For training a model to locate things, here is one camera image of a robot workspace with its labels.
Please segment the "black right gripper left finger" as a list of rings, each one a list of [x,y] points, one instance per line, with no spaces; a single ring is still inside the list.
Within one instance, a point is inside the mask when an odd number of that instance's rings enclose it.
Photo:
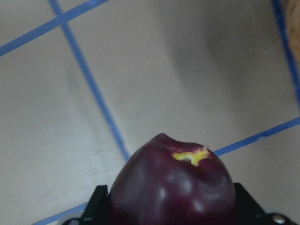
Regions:
[[[81,215],[82,225],[108,224],[108,187],[96,186],[85,210]]]

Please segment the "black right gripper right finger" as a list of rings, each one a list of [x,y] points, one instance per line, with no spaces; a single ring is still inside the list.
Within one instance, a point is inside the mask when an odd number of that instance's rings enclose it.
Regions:
[[[238,225],[262,225],[266,212],[241,183],[234,183]]]

